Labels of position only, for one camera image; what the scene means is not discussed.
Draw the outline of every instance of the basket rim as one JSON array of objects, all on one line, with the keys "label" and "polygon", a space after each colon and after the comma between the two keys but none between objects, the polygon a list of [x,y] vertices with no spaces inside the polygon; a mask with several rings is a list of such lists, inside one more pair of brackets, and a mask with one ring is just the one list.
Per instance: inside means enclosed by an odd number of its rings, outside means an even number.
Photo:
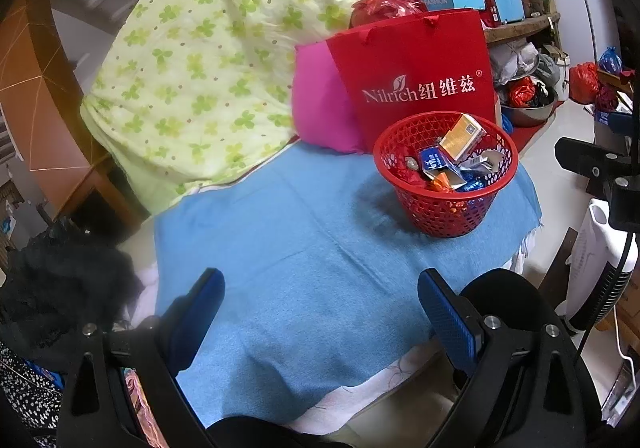
[{"label": "basket rim", "polygon": [[479,117],[477,115],[472,115],[478,123],[482,125],[484,129],[491,129],[492,131],[500,134],[500,136],[504,139],[507,146],[511,150],[511,164],[507,171],[505,171],[504,175],[496,180],[492,185],[487,186],[486,188],[482,188],[481,190],[476,190],[473,192],[433,192],[431,190],[425,190],[423,188],[418,188],[416,186],[412,186],[409,183],[404,182],[403,180],[397,178],[394,174],[392,174],[389,169],[386,167],[385,163],[382,161],[382,154],[380,153],[380,148],[382,148],[382,143],[385,139],[388,138],[389,134],[394,132],[397,127],[402,126],[409,121],[414,119],[420,119],[424,116],[425,113],[429,114],[443,114],[443,115],[457,115],[460,116],[465,112],[453,111],[453,110],[434,110],[428,112],[421,112],[415,115],[411,115],[409,117],[405,117],[396,123],[393,123],[391,126],[383,131],[378,138],[376,139],[376,143],[373,146],[373,161],[376,165],[376,168],[380,172],[380,174],[385,177],[385,179],[394,187],[402,188],[403,190],[413,193],[414,195],[420,195],[422,197],[430,197],[432,199],[441,199],[444,201],[472,201],[474,199],[479,199],[481,197],[486,197],[488,195],[495,195],[495,193],[499,192],[503,189],[510,181],[513,179],[516,174],[516,170],[518,169],[518,149],[516,148],[513,139],[509,137],[507,132],[505,132],[502,128],[497,126],[497,124],[492,123],[491,121],[485,119],[484,117]]}]

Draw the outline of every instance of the red shopping bag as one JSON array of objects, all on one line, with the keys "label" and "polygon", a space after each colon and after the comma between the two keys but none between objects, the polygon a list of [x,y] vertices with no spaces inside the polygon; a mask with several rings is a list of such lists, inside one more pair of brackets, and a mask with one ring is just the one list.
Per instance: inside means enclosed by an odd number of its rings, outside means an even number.
[{"label": "red shopping bag", "polygon": [[369,152],[385,128],[416,113],[455,110],[495,119],[491,65],[477,11],[382,20],[335,34],[327,44]]}]

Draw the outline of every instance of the blue blanket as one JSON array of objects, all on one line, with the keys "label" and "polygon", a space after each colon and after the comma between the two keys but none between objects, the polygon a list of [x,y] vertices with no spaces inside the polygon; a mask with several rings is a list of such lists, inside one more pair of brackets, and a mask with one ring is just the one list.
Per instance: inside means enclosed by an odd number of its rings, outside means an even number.
[{"label": "blue blanket", "polygon": [[427,341],[416,291],[423,269],[436,267],[459,291],[507,262],[540,216],[520,167],[477,229],[430,238],[371,156],[298,143],[242,183],[186,197],[156,218],[158,313],[206,267],[226,279],[180,387],[206,426],[228,415],[292,421]]}]

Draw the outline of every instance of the leaf logo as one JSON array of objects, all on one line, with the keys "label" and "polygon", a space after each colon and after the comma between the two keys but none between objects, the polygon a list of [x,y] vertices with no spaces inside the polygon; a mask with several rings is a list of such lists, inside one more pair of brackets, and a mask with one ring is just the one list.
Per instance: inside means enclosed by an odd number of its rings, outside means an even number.
[{"label": "leaf logo", "polygon": [[394,79],[394,92],[400,92],[400,90],[404,90],[404,83],[406,81],[406,74],[402,76],[398,76]]}]

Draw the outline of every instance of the yellow green fabric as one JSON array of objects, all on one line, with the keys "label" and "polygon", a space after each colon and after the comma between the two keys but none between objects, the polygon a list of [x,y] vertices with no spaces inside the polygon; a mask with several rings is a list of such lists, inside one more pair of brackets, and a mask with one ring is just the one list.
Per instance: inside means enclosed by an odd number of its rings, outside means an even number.
[{"label": "yellow green fabric", "polygon": [[226,184],[294,135],[294,47],[348,27],[357,0],[140,0],[81,115],[156,214]]}]

